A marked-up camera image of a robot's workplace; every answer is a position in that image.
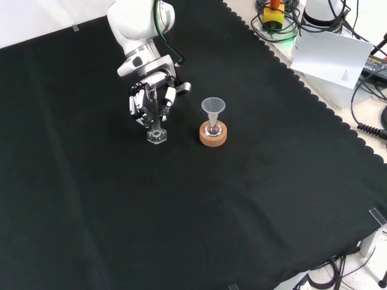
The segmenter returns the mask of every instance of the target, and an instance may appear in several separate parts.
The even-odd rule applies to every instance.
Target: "orange cap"
[[[270,0],[270,6],[273,8],[278,8],[281,4],[281,0]]]

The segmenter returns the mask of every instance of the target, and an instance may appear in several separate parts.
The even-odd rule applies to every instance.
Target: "connector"
[[[365,125],[363,123],[359,123],[357,125],[357,128],[359,130],[366,132],[366,133],[369,133],[370,135],[377,136],[380,139],[387,140],[387,130],[371,127],[371,126]]]

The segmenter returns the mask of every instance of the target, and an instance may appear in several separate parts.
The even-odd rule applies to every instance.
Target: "scalloped edge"
[[[231,13],[231,14],[234,16],[234,18],[235,18],[236,20],[238,20],[238,22],[239,22],[240,24],[242,24],[242,25],[244,26],[245,29],[248,29],[248,30],[249,30],[249,32],[251,33],[251,35],[252,35],[256,40],[258,40],[258,41],[261,43],[261,45],[264,46],[264,48],[265,48],[266,50],[269,51],[269,53],[273,56],[273,58],[275,59],[275,61],[277,61],[277,62],[280,64],[280,66],[284,67],[288,73],[292,74],[292,78],[294,78],[295,81],[297,81],[298,84],[301,85],[301,86],[303,87],[303,89],[306,90],[306,91],[314,98],[314,100],[317,102],[317,105],[318,105],[318,106],[323,107],[323,108],[324,108],[325,110],[327,110],[330,114],[333,114],[333,117],[334,117],[334,118],[336,118],[338,121],[340,121],[340,125],[341,125],[341,126],[344,126],[345,129],[349,131],[350,137],[353,138],[354,141],[357,142],[359,145],[361,145],[362,147],[364,147],[364,148],[366,149],[366,152],[367,152],[368,154],[370,154],[371,158],[373,158],[373,159],[375,159],[377,162],[380,162],[380,163],[382,163],[383,165],[387,166],[387,163],[385,163],[385,160],[383,159],[383,157],[381,157],[379,154],[376,154],[375,151],[374,151],[374,149],[373,149],[372,147],[369,147],[368,145],[366,145],[366,141],[365,141],[362,137],[359,136],[359,133],[358,133],[358,132],[356,132],[355,130],[351,129],[351,126],[350,126],[348,123],[343,122],[343,119],[342,119],[340,116],[336,115],[335,112],[334,112],[332,109],[328,108],[328,107],[327,107],[327,104],[326,104],[324,101],[322,101],[321,98],[320,98],[318,95],[312,94],[311,90],[305,86],[305,83],[304,83],[303,81],[301,81],[301,78],[300,78],[297,74],[295,74],[294,71],[293,71],[291,68],[289,68],[289,67],[287,66],[286,63],[282,62],[281,59],[280,59],[279,57],[275,56],[275,52],[270,48],[270,46],[268,46],[262,39],[259,38],[258,35],[255,34],[255,32],[250,28],[250,26],[249,26],[248,24],[246,24],[246,21],[244,21],[244,20],[242,19],[242,17],[240,17],[235,11],[233,11],[233,10],[231,9],[231,7],[229,7],[228,4],[227,4],[226,2],[224,2],[224,0],[219,0],[219,2],[221,3],[221,5],[222,5],[229,13]]]

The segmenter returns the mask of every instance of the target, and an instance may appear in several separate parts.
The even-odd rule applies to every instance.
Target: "white floor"
[[[381,290],[378,286],[378,282],[383,278],[387,271],[387,235],[383,234],[380,239],[381,241],[377,243],[375,253],[367,265],[343,279],[350,287],[356,290]],[[360,253],[348,256],[346,258],[344,274],[357,269],[363,265],[365,261],[366,259],[363,258]],[[317,283],[329,282],[332,275],[333,272],[330,266],[310,272],[310,277]],[[313,290],[314,288],[307,283],[301,289]],[[344,290],[349,288],[342,284],[341,289]]]

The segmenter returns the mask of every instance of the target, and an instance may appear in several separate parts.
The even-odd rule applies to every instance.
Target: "yellow device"
[[[264,8],[263,23],[265,29],[281,29],[285,19],[285,4],[280,4],[278,7],[274,7],[278,10],[272,10],[270,7]]]

